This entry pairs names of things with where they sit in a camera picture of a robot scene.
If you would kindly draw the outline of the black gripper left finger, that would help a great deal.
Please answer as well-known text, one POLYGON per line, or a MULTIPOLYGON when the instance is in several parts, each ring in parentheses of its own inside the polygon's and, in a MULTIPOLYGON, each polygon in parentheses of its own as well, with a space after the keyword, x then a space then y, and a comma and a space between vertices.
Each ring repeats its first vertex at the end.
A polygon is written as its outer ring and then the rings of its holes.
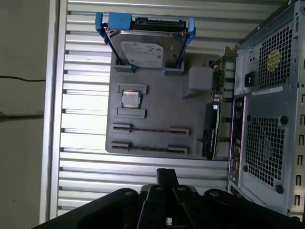
POLYGON ((39 229, 163 229, 166 220, 167 169, 140 193, 121 188, 37 226, 39 229))

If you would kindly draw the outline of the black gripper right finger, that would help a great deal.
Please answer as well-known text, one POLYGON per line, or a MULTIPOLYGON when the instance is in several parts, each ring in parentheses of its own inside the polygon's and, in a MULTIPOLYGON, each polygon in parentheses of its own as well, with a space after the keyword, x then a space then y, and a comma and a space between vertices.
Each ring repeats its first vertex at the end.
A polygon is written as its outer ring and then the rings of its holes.
POLYGON ((220 189, 203 196, 180 185, 174 169, 167 180, 193 229, 303 229, 305 224, 220 189))

